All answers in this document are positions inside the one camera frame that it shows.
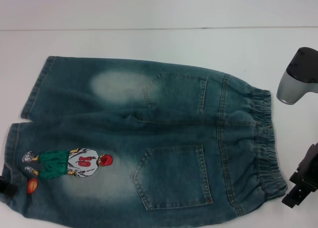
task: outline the basketball player embroidery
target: basketball player embroidery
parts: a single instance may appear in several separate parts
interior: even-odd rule
[[[98,156],[95,150],[76,149],[72,151],[45,151],[34,157],[33,152],[27,152],[22,162],[38,162],[44,165],[40,171],[27,166],[26,170],[40,179],[52,179],[65,174],[76,177],[87,177],[95,173],[99,166],[109,166],[113,163],[110,155]]]

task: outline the white jersey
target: white jersey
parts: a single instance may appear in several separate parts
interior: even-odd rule
[[[98,154],[95,150],[80,149],[70,153],[68,172],[74,171],[76,177],[87,177],[95,173],[98,168]]]

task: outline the gray object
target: gray object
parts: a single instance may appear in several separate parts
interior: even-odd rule
[[[318,52],[300,48],[282,76],[277,98],[293,105],[307,92],[318,93]]]

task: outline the back pocket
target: back pocket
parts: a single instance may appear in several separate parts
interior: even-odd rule
[[[213,202],[202,145],[147,149],[132,179],[147,210]]]
[[[149,108],[173,108],[203,113],[207,78],[161,72],[144,89]]]

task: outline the stitching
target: stitching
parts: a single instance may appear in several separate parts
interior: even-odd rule
[[[205,93],[207,89],[207,83],[208,83],[208,77],[204,80],[202,80],[202,89],[201,89],[201,95],[200,95],[200,101],[199,101],[199,112],[204,112],[204,101],[205,101]]]
[[[133,116],[137,121],[143,123],[153,123],[153,124],[163,124],[163,125],[197,125],[197,124],[209,124],[209,125],[218,125],[219,122],[210,121],[210,120],[198,120],[198,121],[151,121],[151,120],[143,120],[139,119],[136,116]],[[235,123],[223,122],[224,126],[255,126],[255,122],[250,121],[238,121]]]
[[[146,150],[146,152],[145,152],[145,154],[144,154],[144,156],[143,156],[142,159],[145,158],[145,155],[146,155],[146,154],[148,154],[148,149]],[[144,206],[145,206],[146,209],[148,210],[148,209],[149,209],[149,208],[148,208],[148,204],[145,203],[146,197],[143,196],[143,194],[145,194],[145,192],[142,190],[142,188],[141,188],[139,182],[137,181],[137,175],[138,175],[138,173],[139,173],[139,171],[140,171],[140,169],[141,169],[141,167],[142,167],[142,164],[143,164],[143,162],[142,162],[143,160],[142,160],[142,159],[140,160],[140,162],[138,163],[137,167],[135,168],[135,170],[134,170],[134,172],[133,172],[132,180],[133,180],[133,182],[134,182],[134,184],[135,184],[135,186],[136,186],[136,189],[137,189],[137,191],[138,191],[138,193],[139,193],[139,196],[141,197],[141,200],[143,201]]]
[[[17,128],[14,129],[15,130],[15,141],[14,141],[14,146],[13,146],[13,152],[12,152],[12,166],[15,167],[14,163],[15,163],[15,152],[16,152],[16,147],[17,147],[17,143],[18,143],[18,139],[19,139],[19,129],[20,129],[20,125],[21,124],[18,124]],[[8,200],[6,201],[6,204],[8,205],[9,202],[11,200],[11,197],[8,197]]]
[[[277,188],[277,190],[279,190],[279,186],[277,184],[277,181],[275,179],[275,176],[273,174],[273,169],[272,169],[272,166],[271,166],[271,163],[270,163],[270,158],[269,158],[269,150],[268,150],[268,132],[267,132],[267,129],[266,129],[266,151],[267,151],[267,159],[268,159],[268,164],[269,164],[269,170],[270,170],[270,173],[272,175],[272,178],[273,178],[273,181],[275,183],[275,186]]]
[[[53,67],[53,65],[54,65],[54,63],[55,63],[55,60],[56,60],[56,57],[54,57],[54,60],[51,62],[51,63],[52,63],[51,66],[50,66],[50,67],[47,69],[47,71],[45,72],[45,75],[42,77],[40,83],[39,83],[37,86],[36,86],[37,83],[35,83],[34,89],[36,90],[36,92],[35,92],[36,94],[35,94],[35,97],[34,97],[34,99],[33,99],[33,103],[32,103],[30,109],[29,109],[28,112],[27,112],[27,116],[26,116],[27,119],[29,119],[29,115],[30,115],[30,113],[31,113],[31,111],[32,111],[32,109],[33,109],[33,107],[34,107],[34,105],[35,105],[35,102],[36,102],[37,97],[38,97],[39,92],[40,92],[40,87],[41,87],[43,81],[45,80],[46,76],[48,75],[49,71],[50,71],[51,68]]]
[[[252,116],[254,118],[254,103],[253,103],[253,95],[254,95],[254,92],[253,92],[253,87],[251,86],[250,87],[250,106],[251,106],[251,113],[252,113]],[[263,183],[263,180],[261,179],[260,177],[260,172],[259,172],[259,164],[258,164],[258,159],[260,157],[260,149],[258,147],[258,143],[256,141],[258,141],[258,124],[256,123],[256,126],[255,126],[255,129],[256,129],[256,137],[254,138],[254,148],[256,148],[256,159],[255,159],[255,166],[256,166],[256,174],[257,174],[257,178],[260,182],[260,185],[261,185],[261,188],[262,190],[264,191],[265,193],[265,198],[266,200],[268,200],[268,196],[267,196],[267,193],[266,193],[266,189],[265,189],[265,185]]]
[[[205,195],[205,199],[207,203],[213,203],[213,199],[211,196],[210,192],[210,187],[209,187],[209,180],[208,180],[208,173],[207,173],[207,168],[205,165],[205,159],[204,159],[204,151],[203,151],[203,146],[196,146],[196,153],[199,157],[199,165],[201,168],[201,173],[202,173],[202,179],[203,179],[203,191]]]
[[[204,197],[205,197],[205,202],[187,201],[187,202],[179,202],[179,203],[183,203],[184,204],[183,206],[179,205],[179,203],[178,203],[178,204],[173,204],[173,205],[172,204],[165,204],[165,207],[163,207],[163,208],[154,207],[154,205],[150,202],[151,199],[145,195],[146,193],[144,192],[144,190],[142,189],[142,186],[138,182],[137,176],[138,176],[141,168],[143,167],[144,163],[148,160],[148,158],[150,156],[153,155],[153,152],[155,152],[155,151],[160,151],[160,152],[161,151],[180,151],[180,152],[182,152],[184,150],[182,148],[189,149],[189,150],[195,149],[195,152],[197,154],[197,158],[199,161],[199,167],[201,170],[202,179],[203,179],[203,188],[204,188],[203,193],[204,193]],[[206,170],[206,166],[205,166],[202,145],[200,145],[200,146],[189,145],[189,146],[165,147],[165,148],[148,148],[148,149],[146,149],[144,156],[141,158],[138,165],[136,166],[136,168],[132,174],[132,180],[135,184],[135,187],[139,193],[139,196],[140,196],[146,210],[186,208],[186,207],[202,206],[202,205],[213,203],[212,196],[210,194],[210,188],[209,188],[209,182],[208,182],[208,176],[207,176],[207,170]]]
[[[167,73],[167,72],[161,72],[158,76],[156,76],[152,82],[150,83],[150,85],[148,85],[144,90],[144,98],[146,101],[146,104],[148,106],[148,108],[152,107],[152,103],[150,101],[149,95],[148,95],[148,90],[155,84],[156,81],[158,81],[160,78],[164,77],[164,76],[179,76],[179,77],[183,77],[183,78],[189,78],[189,79],[199,79],[202,81],[201,84],[201,94],[199,97],[199,112],[203,113],[204,111],[204,100],[205,100],[205,91],[206,91],[206,85],[207,85],[207,80],[208,78],[203,78],[200,76],[191,76],[191,75],[184,75],[184,74],[180,74],[180,73]]]
[[[219,111],[219,123],[217,127],[217,140],[219,141],[219,148],[221,153],[221,159],[222,159],[222,165],[223,165],[223,171],[224,171],[224,177],[225,177],[225,184],[227,187],[228,192],[228,198],[230,204],[236,209],[238,216],[241,216],[243,214],[243,210],[240,207],[240,205],[236,202],[234,192],[233,192],[233,183],[231,179],[231,171],[229,167],[229,160],[228,160],[228,152],[225,149],[224,144],[222,143],[222,137],[223,137],[223,123],[224,123],[224,116],[225,116],[225,102],[227,97],[227,86],[228,86],[228,80],[230,78],[230,75],[225,74],[223,78],[223,87],[221,92],[221,99],[220,99],[220,111]]]

